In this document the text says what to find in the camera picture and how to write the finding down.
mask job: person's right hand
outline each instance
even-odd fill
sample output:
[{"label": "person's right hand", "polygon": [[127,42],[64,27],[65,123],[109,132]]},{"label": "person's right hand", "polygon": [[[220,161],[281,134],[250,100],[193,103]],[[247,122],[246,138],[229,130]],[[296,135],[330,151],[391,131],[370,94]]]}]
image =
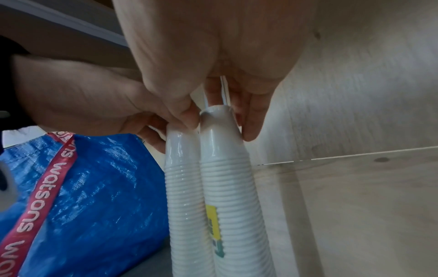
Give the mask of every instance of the person's right hand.
[{"label": "person's right hand", "polygon": [[260,133],[272,94],[297,61],[315,0],[113,0],[147,89],[190,128],[200,84],[221,104],[229,84],[243,138]]}]

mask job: white object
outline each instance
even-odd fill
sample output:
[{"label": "white object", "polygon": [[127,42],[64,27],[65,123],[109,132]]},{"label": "white object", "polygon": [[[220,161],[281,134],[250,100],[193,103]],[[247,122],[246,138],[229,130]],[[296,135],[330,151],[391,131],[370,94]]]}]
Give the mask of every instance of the white object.
[{"label": "white object", "polygon": [[275,277],[248,152],[232,109],[201,113],[201,176],[218,277]]},{"label": "white object", "polygon": [[6,190],[4,186],[0,186],[0,212],[7,210],[12,204],[14,204],[18,199],[18,191],[15,186],[14,178],[9,171],[8,166],[0,161],[0,174],[5,177],[7,182]]},{"label": "white object", "polygon": [[174,277],[215,277],[196,131],[167,128],[166,175],[172,272]]}]

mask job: hand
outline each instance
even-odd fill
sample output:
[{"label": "hand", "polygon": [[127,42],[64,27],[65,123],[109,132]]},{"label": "hand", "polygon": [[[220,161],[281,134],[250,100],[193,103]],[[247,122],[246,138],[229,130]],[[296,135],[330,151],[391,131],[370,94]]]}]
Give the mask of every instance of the hand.
[{"label": "hand", "polygon": [[147,89],[186,126],[198,125],[189,94],[201,83],[221,104],[219,76],[243,138],[255,139],[272,94],[297,61],[313,0],[113,0]]},{"label": "hand", "polygon": [[86,136],[132,133],[164,153],[168,122],[182,125],[146,90],[138,71],[14,56],[17,98],[45,130]]}]

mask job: person's left hand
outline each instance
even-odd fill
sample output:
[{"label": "person's left hand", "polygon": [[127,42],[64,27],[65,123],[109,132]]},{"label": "person's left hand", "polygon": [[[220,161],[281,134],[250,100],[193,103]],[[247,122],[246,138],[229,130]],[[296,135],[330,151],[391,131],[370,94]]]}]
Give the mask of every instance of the person's left hand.
[{"label": "person's left hand", "polygon": [[137,134],[165,152],[168,122],[182,125],[141,81],[138,71],[32,56],[12,60],[17,98],[45,130],[86,136]]}]

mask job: yellow and green sticker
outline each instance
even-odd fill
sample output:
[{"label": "yellow and green sticker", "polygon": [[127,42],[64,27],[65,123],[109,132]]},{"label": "yellow and green sticker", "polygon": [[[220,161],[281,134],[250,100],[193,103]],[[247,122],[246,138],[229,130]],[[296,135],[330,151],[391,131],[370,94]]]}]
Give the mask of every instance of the yellow and green sticker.
[{"label": "yellow and green sticker", "polygon": [[225,253],[222,244],[222,238],[220,236],[219,220],[216,207],[211,205],[205,205],[205,208],[207,210],[207,217],[209,219],[209,231],[212,238],[214,252],[216,253],[216,255],[223,258],[225,256]]}]

